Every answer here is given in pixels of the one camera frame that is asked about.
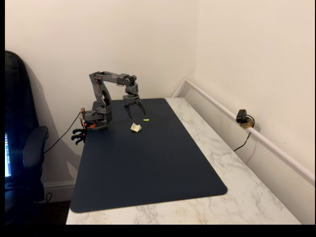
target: gray robotic arm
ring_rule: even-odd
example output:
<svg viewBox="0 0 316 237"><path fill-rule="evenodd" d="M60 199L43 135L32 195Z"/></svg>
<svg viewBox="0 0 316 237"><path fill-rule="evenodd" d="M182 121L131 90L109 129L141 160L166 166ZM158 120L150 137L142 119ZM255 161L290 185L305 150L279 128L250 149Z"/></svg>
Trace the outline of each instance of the gray robotic arm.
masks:
<svg viewBox="0 0 316 237"><path fill-rule="evenodd" d="M102 130L106 128L107 124L112 120L112 100L109 91L103 83L104 81L126 87L125 92L127 95L123 96L123 101L124 107L131 118L130 105L138 105L143 113L146 114L138 95L136 76L110 72L95 72L90 74L89 77L93 85L93 91L97 99L98 107L96 110L92 111L82 110L83 119L89 124L92 124L87 130Z"/></svg>

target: white marble surface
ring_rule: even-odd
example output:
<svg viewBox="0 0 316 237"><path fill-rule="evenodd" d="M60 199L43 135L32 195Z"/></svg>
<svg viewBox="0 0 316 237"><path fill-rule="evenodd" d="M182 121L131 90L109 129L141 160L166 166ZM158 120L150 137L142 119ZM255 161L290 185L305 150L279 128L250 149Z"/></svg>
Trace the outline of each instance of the white marble surface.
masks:
<svg viewBox="0 0 316 237"><path fill-rule="evenodd" d="M167 101L227 194L87 213L70 210L67 224L300 224L184 98Z"/></svg>

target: floor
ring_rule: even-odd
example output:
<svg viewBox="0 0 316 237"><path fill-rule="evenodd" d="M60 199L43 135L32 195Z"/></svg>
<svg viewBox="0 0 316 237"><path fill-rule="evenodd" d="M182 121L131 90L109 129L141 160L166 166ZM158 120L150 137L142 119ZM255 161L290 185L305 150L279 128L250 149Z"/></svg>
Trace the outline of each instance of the floor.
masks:
<svg viewBox="0 0 316 237"><path fill-rule="evenodd" d="M70 201L34 204L30 225L65 225Z"/></svg>

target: dark blue desk mat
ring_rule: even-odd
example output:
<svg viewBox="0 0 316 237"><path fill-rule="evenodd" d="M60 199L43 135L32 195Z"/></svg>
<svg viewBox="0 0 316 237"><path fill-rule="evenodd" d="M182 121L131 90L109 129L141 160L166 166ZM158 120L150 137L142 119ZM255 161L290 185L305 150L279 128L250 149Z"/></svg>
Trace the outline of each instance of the dark blue desk mat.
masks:
<svg viewBox="0 0 316 237"><path fill-rule="evenodd" d="M82 213L223 195L227 188L165 99L143 99L147 115L113 101L113 120L89 131L71 210ZM143 129L130 130L133 122Z"/></svg>

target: white pipe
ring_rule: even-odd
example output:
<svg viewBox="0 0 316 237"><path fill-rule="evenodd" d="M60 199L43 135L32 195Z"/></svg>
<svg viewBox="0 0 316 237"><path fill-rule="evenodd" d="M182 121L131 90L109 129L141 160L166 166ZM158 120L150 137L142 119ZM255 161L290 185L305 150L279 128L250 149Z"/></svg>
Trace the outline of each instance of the white pipe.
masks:
<svg viewBox="0 0 316 237"><path fill-rule="evenodd" d="M174 94L174 97L178 96L180 91L184 88L185 83L188 83L191 87L193 87L197 92L199 92L204 98L209 100L214 106L216 106L220 111L222 111L227 117L229 117L231 120L236 122L236 115L234 115L232 112L230 112L228 109L226 109L224 106L222 106L220 103L218 103L215 99L207 95L204 91L202 91L197 85L192 83L191 81L184 80L183 83L179 86L177 91ZM279 147L277 147L274 143L272 143L269 139L267 139L265 136L263 136L261 133L259 133L254 128L248 128L249 132L252 133L253 136L257 138L257 140L264 145L267 149L269 149L271 152L273 152L276 156L281 158L283 161L285 161L287 164L291 166L295 171L297 171L301 176L303 176L307 181L309 181L313 186L315 186L315 175L312 174L309 170L307 170L304 166L302 166L299 162L297 162L294 158L289 156L287 153L285 153L283 150L281 150Z"/></svg>

